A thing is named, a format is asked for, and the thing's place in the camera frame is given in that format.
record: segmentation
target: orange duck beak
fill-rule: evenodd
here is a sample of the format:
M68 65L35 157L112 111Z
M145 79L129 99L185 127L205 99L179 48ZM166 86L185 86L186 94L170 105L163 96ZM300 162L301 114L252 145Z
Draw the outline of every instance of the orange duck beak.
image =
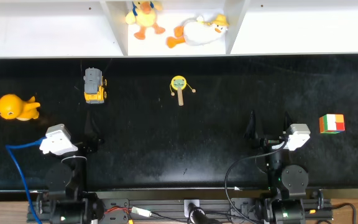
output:
M146 14L149 14L151 11L152 11L152 6L150 5L150 2L143 2L141 5L140 5L140 9L146 13Z

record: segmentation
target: yellow plush duck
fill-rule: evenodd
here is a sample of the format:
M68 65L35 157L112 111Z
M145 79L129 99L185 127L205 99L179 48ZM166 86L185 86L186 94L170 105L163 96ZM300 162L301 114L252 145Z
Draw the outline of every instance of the yellow plush duck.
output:
M0 115L4 119L16 118L21 121L37 119L40 113L36 108L40 106L40 103L35 102L34 96L26 102L16 95L8 94L0 99Z
M174 29L176 38L168 37L167 45L169 48L174 48L181 43L191 46L208 44L224 36L228 27L226 16L222 14L212 22L204 22L202 16L187 19L182 26Z
M134 1L132 2L132 11L128 13L125 21L132 25L136 22L140 26L140 31L135 33L134 36L139 40L146 38L145 33L148 27L153 27L156 34L162 34L165 29L159 27L156 23L157 14L155 10L162 10L162 5L159 2L153 1Z

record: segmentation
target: colorful cube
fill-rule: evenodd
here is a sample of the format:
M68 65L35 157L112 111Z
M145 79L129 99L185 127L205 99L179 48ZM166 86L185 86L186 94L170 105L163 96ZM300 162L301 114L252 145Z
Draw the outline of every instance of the colorful cube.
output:
M345 131L343 114L326 114L319 119L321 134L337 134Z

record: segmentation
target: toy truck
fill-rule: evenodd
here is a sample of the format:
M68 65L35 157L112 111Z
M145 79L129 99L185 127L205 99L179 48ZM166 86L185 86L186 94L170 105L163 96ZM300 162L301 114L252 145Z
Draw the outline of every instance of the toy truck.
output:
M85 101L91 104L104 103L107 98L107 80L103 78L102 71L97 68L87 68L84 76Z

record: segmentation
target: black tabletop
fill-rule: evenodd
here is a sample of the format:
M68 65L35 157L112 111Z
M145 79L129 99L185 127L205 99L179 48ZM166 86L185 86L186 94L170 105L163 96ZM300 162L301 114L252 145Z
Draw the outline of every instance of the black tabletop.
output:
M104 105L85 103L88 67L108 79ZM196 89L183 91L184 106L170 94L175 75ZM35 141L60 123L79 138L87 115L105 140L88 156L89 190L222 187L234 161L260 153L243 139L252 109L265 133L282 131L286 111L309 126L311 139L290 157L308 169L310 187L358 187L358 55L0 60L0 97L8 93L35 96L41 108L37 120L0 118L0 190L23 189L5 144ZM319 133L327 113L344 115L344 133ZM37 147L14 154L29 187L45 189L59 160ZM248 161L229 185L265 189L267 176Z

